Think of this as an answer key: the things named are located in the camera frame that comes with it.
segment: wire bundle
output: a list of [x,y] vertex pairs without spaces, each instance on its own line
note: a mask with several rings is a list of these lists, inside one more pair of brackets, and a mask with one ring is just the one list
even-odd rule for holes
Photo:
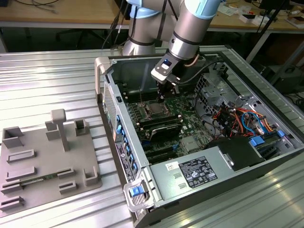
[[230,108],[221,108],[220,111],[215,114],[212,119],[218,122],[227,122],[224,126],[223,135],[225,137],[232,137],[234,135],[243,135],[246,137],[259,135],[255,131],[252,118],[258,121],[261,129],[265,133],[273,132],[272,128],[269,126],[266,117],[262,114],[257,113],[254,110],[247,110],[245,108],[235,108],[234,112],[229,111]]

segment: blue latch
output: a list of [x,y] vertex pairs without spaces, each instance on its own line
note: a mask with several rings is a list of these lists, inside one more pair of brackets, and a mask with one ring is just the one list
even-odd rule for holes
[[118,126],[117,126],[117,129],[116,129],[116,133],[117,133],[117,134],[120,134],[120,133],[122,132],[122,128],[123,128],[123,127],[122,127],[121,125],[118,125]]
[[278,130],[278,131],[277,131],[277,134],[278,134],[281,138],[283,138],[283,137],[285,136],[285,133],[284,133],[282,130]]
[[137,187],[134,187],[134,188],[130,189],[130,194],[131,194],[131,197],[135,197],[135,196],[139,196],[141,194],[144,194],[143,187],[142,186],[137,186]]
[[262,143],[264,143],[264,142],[265,142],[265,141],[264,141],[264,139],[262,139],[261,136],[253,137],[253,138],[251,138],[251,140],[249,141],[249,143],[250,143],[251,145],[253,145],[253,146],[257,146],[257,145],[262,144]]

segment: orange wire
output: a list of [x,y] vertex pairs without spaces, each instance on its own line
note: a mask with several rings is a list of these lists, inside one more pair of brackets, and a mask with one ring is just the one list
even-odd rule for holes
[[240,128],[241,128],[241,133],[244,133],[244,128],[243,128],[242,123],[241,123],[240,120],[239,120],[238,115],[236,114],[236,112],[234,112],[234,114],[235,114],[236,120],[237,120],[237,122],[238,122],[238,125],[239,125]]

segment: warning label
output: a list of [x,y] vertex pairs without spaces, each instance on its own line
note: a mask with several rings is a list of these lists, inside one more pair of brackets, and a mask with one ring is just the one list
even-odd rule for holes
[[181,163],[179,166],[191,188],[218,178],[205,156]]

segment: desk clutter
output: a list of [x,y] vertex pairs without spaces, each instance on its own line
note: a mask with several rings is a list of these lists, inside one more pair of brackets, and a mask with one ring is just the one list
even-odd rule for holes
[[[222,2],[218,8],[218,11],[227,15],[227,16],[233,16],[233,15],[239,15],[239,19],[246,23],[246,24],[254,24],[256,26],[264,26],[268,21],[270,16],[272,15],[272,11],[268,9],[268,5],[266,3],[262,6],[261,1],[251,1],[246,0],[245,2],[250,3],[249,5],[241,5],[240,1],[229,3],[229,2]],[[267,9],[265,11],[256,12],[256,10],[259,9]],[[293,7],[293,6],[286,6],[283,7],[281,12],[279,13],[280,16],[287,16],[285,19],[290,24],[294,25],[295,27],[299,29],[304,29],[304,10],[302,7]]]

